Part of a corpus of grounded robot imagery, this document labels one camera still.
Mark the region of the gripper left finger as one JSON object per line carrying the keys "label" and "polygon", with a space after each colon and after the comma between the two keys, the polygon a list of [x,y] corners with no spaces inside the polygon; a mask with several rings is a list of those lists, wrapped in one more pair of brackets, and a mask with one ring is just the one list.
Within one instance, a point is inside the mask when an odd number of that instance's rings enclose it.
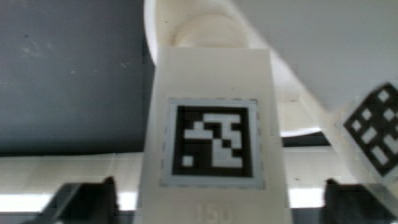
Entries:
{"label": "gripper left finger", "polygon": [[38,218],[40,224],[118,224],[116,181],[66,183]]}

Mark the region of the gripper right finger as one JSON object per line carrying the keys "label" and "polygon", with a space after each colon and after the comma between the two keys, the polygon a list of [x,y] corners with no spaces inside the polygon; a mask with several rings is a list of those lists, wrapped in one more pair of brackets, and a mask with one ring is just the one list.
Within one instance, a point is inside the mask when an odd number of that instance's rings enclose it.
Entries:
{"label": "gripper right finger", "polygon": [[326,181],[324,207],[321,224],[397,224],[398,216],[392,213],[361,184]]}

